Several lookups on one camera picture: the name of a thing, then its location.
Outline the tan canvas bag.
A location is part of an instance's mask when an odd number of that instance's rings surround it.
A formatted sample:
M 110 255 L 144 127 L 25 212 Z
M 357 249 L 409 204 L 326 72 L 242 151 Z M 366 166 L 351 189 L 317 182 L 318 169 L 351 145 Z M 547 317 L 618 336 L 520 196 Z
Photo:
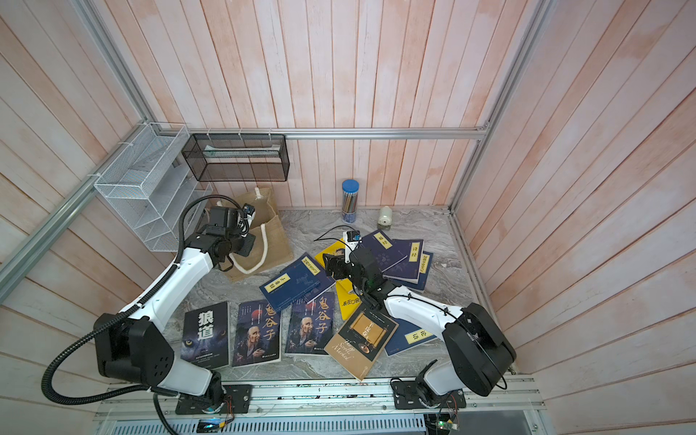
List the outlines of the tan canvas bag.
M 237 197 L 236 201 L 240 205 L 249 204 L 255 208 L 256 215 L 249 235 L 255 236 L 256 240 L 247 257 L 233 255 L 234 266 L 224 273 L 228 280 L 232 283 L 239 282 L 293 261 L 293 248 L 282 225 L 272 188 L 255 188 Z

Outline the brown black cover book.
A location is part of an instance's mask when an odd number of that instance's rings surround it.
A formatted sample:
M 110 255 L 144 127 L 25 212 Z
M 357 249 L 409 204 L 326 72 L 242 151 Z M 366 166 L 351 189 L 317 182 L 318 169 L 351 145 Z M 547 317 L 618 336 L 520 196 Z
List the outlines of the brown black cover book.
M 388 315 L 360 306 L 324 351 L 356 380 L 363 381 L 397 329 L 398 323 Z

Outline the yellow cartoon book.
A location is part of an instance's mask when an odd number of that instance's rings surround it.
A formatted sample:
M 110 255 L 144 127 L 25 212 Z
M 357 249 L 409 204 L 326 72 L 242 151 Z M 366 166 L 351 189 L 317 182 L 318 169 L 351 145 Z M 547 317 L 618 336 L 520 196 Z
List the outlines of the yellow cartoon book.
M 337 266 L 345 264 L 346 253 L 349 251 L 344 241 L 340 239 L 322 240 L 326 244 L 324 249 L 315 255 L 315 261 L 324 268 L 332 271 Z
M 343 320 L 348 320 L 362 303 L 359 295 L 353 290 L 349 279 L 337 280 L 335 283 L 339 309 Z

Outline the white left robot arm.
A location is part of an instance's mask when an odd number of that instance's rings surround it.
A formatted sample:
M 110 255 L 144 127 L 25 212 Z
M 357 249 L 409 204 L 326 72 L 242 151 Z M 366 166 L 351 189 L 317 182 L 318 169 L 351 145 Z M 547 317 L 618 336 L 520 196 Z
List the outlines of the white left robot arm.
M 137 300 L 125 306 L 119 320 L 102 315 L 94 327 L 114 322 L 95 337 L 100 374 L 141 384 L 153 391 L 169 391 L 220 402 L 224 389 L 220 375 L 182 360 L 162 335 L 168 320 L 183 299 L 208 272 L 230 258 L 246 256 L 255 238 L 248 234 L 256 215 L 249 204 L 243 208 L 214 207 L 210 221 L 191 232 L 183 250 Z

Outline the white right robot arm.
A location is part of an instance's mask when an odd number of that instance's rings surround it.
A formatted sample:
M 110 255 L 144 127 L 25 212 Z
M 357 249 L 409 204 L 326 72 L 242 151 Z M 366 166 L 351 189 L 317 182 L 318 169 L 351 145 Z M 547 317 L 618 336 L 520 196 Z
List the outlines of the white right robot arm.
M 483 306 L 449 306 L 415 295 L 386 278 L 374 255 L 361 246 L 323 259 L 328 275 L 349 280 L 361 300 L 326 347 L 342 366 L 355 365 L 359 355 L 376 358 L 404 320 L 442 340 L 449 358 L 430 362 L 413 381 L 393 384 L 395 396 L 433 407 L 463 388 L 487 396 L 507 387 L 504 374 L 517 353 Z

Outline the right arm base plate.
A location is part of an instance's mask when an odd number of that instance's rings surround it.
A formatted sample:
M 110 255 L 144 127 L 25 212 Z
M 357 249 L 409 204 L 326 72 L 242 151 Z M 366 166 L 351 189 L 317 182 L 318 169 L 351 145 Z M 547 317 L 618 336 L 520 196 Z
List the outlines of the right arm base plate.
M 397 410 L 435 409 L 458 411 L 467 407 L 463 391 L 448 394 L 433 393 L 424 381 L 404 381 L 393 377 L 390 380 L 394 406 Z

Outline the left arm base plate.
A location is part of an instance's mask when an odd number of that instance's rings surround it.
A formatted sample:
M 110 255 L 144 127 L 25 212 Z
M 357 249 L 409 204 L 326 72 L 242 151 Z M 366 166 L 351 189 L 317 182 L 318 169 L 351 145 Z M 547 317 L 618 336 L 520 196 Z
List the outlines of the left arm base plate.
M 182 394 L 175 413 L 177 415 L 245 414 L 249 410 L 252 391 L 252 384 L 221 384 L 213 393 L 205 393 L 202 396 Z

